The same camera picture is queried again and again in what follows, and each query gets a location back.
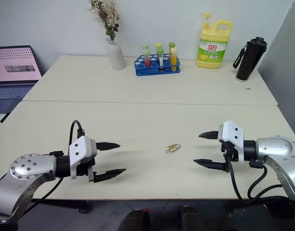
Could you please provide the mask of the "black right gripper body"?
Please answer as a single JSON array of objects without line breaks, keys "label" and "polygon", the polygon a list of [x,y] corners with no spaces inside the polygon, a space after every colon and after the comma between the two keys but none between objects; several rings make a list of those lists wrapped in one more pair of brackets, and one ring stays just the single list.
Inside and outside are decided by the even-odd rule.
[{"label": "black right gripper body", "polygon": [[229,141],[221,142],[221,151],[226,161],[226,165],[229,166],[231,162],[237,162],[239,160],[238,151],[235,149],[234,144]]}]

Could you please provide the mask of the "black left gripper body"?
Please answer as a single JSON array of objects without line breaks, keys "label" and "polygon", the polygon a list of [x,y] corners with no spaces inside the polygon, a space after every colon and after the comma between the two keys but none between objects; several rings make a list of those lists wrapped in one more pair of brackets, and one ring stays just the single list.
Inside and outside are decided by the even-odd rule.
[{"label": "black left gripper body", "polygon": [[96,173],[93,171],[93,167],[95,165],[95,159],[91,159],[86,163],[77,162],[76,163],[76,176],[87,176],[89,182],[96,183],[95,175]]}]

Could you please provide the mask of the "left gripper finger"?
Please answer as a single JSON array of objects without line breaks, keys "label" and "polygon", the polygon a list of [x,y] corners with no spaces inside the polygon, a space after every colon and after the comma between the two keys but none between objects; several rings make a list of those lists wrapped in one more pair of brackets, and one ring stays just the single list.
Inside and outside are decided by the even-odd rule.
[{"label": "left gripper finger", "polygon": [[102,181],[112,179],[118,176],[119,174],[123,173],[125,170],[126,170],[125,168],[114,169],[114,170],[106,171],[104,174],[100,174],[100,175],[97,175],[96,172],[93,172],[93,177],[94,177],[93,182],[97,183],[97,182],[102,182]]},{"label": "left gripper finger", "polygon": [[116,143],[111,143],[111,142],[97,142],[96,147],[97,147],[97,150],[106,151],[106,150],[119,148],[120,145]]}]

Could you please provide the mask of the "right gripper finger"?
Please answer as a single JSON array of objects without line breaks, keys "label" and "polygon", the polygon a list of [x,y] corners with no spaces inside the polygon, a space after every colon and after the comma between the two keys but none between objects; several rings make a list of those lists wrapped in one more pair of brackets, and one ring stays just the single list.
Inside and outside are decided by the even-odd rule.
[{"label": "right gripper finger", "polygon": [[209,168],[209,169],[215,169],[215,170],[222,170],[224,172],[229,172],[229,167],[226,162],[220,163],[220,162],[214,162],[210,159],[195,159],[193,160],[195,163]]},{"label": "right gripper finger", "polygon": [[217,140],[218,139],[218,131],[208,131],[198,135],[199,138],[209,139],[209,140]]}]

